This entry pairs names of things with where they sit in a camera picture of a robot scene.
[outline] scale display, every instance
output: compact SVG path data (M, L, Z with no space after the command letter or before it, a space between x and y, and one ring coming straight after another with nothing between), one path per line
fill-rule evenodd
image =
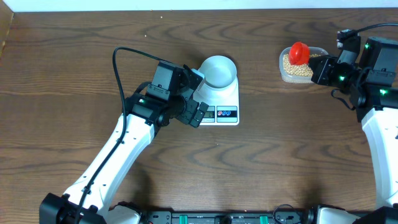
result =
M237 123L237 106L209 106L202 123Z

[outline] green led light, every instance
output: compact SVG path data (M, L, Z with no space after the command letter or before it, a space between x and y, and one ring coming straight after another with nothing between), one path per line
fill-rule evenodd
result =
M381 95L385 95L385 94L387 94L388 93L388 91L387 90L380 90L380 93L381 93Z

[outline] white robotic arm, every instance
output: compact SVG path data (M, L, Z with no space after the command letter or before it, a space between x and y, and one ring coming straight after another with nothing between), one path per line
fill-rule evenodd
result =
M76 205L79 204L83 189L87 186L94 172L113 148L122 130L123 116L120 116L110 139L96 156L89 168L87 168L83 175L65 191L64 194L70 195L68 199L69 202ZM86 196L83 208L89 209L90 206L94 205L98 209L98 215L102 215L107 223L113 223L109 220L109 218L112 219L112 217L108 218L108 210L111 206L112 199L133 162L137 159L142 150L150 144L154 135L153 124L148 125L144 118L140 118L133 114L127 116L126 135L124 136L123 142L101 169L94 184L91 186L91 192ZM132 210L131 212L131 217L135 217L135 212Z
M398 203L398 109L372 109L362 120L371 148L376 208Z
M128 50L159 60L152 82L138 86L124 98L116 68L116 52ZM117 47L113 67L123 114L113 134L83 175L58 197L49 193L39 209L40 223L137 223L139 214L122 206L108 211L113 197L133 162L161 127L175 118L197 128L208 105L193 99L205 76L138 50ZM141 91L147 87L145 95Z

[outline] robotic arm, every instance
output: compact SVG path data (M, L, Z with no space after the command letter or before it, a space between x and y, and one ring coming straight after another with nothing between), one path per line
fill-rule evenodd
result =
M205 81L204 75L186 65L160 60L152 82L141 84L134 94L124 99L123 114L110 139L80 178L62 197L48 194L40 205L40 223L138 223L140 214L134 209L117 206L108 211L113 197L128 170L159 129L176 118L197 128L208 109L206 103L192 99L193 92ZM145 95L141 91L147 87Z
M377 224L397 217L398 212L393 207L398 203L398 89L392 88L392 83L396 77L398 42L369 37L359 64L355 62L361 45L359 31L397 25L377 24L360 30L339 31L340 55L325 55L309 61L314 72L312 82L337 87L336 90L350 95L354 106L350 109L356 110L371 149L378 208L364 218L338 208L318 208L316 223Z

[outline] digital scale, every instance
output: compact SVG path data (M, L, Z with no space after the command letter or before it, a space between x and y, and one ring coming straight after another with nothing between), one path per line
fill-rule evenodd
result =
M193 93L193 99L209 105L200 125L238 125L239 85L235 64L217 55L206 59L198 71L204 74L205 83Z

